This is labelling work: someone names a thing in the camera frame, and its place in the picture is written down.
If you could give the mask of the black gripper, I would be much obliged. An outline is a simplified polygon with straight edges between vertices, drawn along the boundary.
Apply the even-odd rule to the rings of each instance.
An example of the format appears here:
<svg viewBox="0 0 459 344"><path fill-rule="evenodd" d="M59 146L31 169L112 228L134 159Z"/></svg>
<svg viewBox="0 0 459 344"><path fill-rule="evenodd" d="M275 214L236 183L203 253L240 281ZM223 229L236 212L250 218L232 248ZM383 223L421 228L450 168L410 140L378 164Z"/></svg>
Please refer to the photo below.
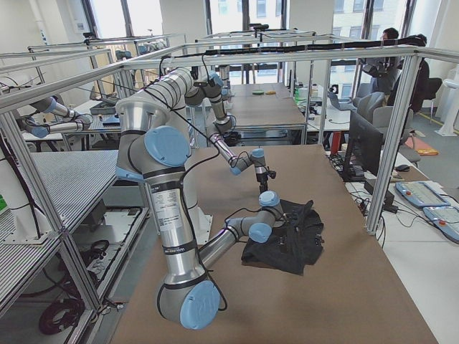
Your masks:
<svg viewBox="0 0 459 344"><path fill-rule="evenodd" d="M292 211L283 214L283 224L299 229L304 225L304 214L302 211Z"/></svg>
<svg viewBox="0 0 459 344"><path fill-rule="evenodd" d="M262 194L263 192L268 190L268 179L270 174L268 172L256 173L257 182L260 183L259 190Z"/></svg>

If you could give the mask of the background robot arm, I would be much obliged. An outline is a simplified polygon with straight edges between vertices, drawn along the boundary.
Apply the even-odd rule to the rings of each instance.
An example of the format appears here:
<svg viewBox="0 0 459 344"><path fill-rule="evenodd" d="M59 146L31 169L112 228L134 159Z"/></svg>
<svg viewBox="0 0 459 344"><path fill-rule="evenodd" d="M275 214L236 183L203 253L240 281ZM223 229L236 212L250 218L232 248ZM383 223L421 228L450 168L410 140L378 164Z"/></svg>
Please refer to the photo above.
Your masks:
<svg viewBox="0 0 459 344"><path fill-rule="evenodd" d="M91 114L79 113L70 107L59 103L54 97L46 97L30 104L35 111L32 114L21 116L17 122L22 130L37 138L45 138L52 133L74 133L87 130L93 122ZM53 121L37 122L33 116L52 114Z"/></svg>

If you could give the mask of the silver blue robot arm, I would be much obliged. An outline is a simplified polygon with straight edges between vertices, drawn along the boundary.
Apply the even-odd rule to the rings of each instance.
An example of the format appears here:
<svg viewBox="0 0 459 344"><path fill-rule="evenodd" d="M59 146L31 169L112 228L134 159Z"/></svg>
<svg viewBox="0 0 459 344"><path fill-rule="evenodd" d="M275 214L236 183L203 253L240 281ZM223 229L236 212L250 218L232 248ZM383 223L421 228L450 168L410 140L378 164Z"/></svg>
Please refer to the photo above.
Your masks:
<svg viewBox="0 0 459 344"><path fill-rule="evenodd" d="M204 137L226 159L233 174L238 175L254 166L260 193L263 193L268 190L268 179L275 178L276 172L266 166L262 148L236 155L225 142L224 136L235 127L236 119L224 106L223 86L224 83L216 72L207 70L203 78L196 80L191 70L180 67L158 78L143 88L143 91L171 112L179 110L182 100L189 107L196 107L207 99L214 113L214 121L206 127Z"/></svg>
<svg viewBox="0 0 459 344"><path fill-rule="evenodd" d="M158 312L184 328L201 330L213 321L223 298L209 268L241 237L267 242L275 225L288 221L288 213L276 192L265 191L256 215L230 219L199 247L181 183L191 155L189 142L168 123L174 106L134 95L120 100L116 109L123 134L116 173L120 178L140 178L153 191L151 210L167 263L156 296Z"/></svg>

